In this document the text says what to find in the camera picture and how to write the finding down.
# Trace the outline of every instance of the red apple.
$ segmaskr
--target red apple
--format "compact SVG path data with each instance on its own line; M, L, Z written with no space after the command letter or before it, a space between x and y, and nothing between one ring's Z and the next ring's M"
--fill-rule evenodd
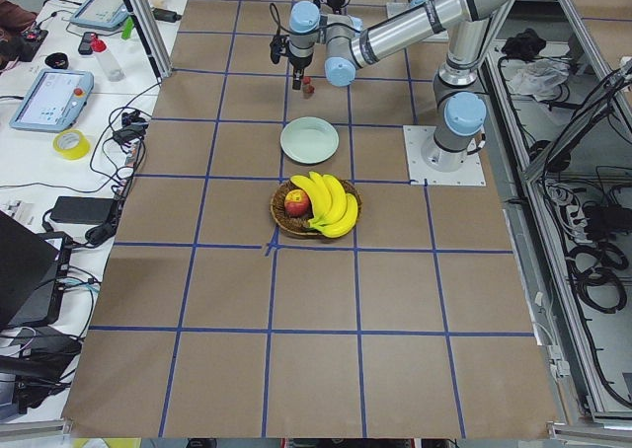
M285 212L292 218L302 216L309 210L309 196L302 189L293 189L285 196Z

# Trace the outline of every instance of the green object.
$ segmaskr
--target green object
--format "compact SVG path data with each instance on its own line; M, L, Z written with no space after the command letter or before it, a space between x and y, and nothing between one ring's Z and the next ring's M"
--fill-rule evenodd
M131 19L131 17L128 17L127 20L125 21L125 25L122 28L122 34L120 34L120 37L123 40L127 40L131 37L131 31L134 30L134 21Z

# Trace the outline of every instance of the basket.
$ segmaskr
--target basket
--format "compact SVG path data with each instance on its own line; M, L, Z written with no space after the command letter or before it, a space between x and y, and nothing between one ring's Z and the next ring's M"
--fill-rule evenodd
M359 193L356 188L347 182L346 180L340 180L341 185L345 189L345 192L351 193L355 196L357 200L357 218L359 219L360 213L362 211L362 201L360 199ZM278 225L280 231L289 237L292 238L301 238L301 239L332 239L323 236L320 232L314 229L307 229L309 226L307 221L313 217L311 211L308 214L303 216L299 216L297 218L292 218L285 214L285 196L292 191L293 189L298 189L298 187L292 182L285 182L281 184L275 191L271 201L270 201L270 213L273 216L275 223Z

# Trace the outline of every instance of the yellow tape roll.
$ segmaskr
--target yellow tape roll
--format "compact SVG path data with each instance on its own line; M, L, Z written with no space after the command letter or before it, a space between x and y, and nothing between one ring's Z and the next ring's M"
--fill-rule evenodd
M64 159L80 159L90 151L90 142L77 129L67 129L59 132L52 140L52 147Z

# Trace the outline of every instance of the white plate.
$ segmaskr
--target white plate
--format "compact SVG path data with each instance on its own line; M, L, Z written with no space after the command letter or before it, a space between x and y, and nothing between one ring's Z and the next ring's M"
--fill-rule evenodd
M300 117L283 128L280 147L296 162L317 164L338 149L338 131L319 117Z

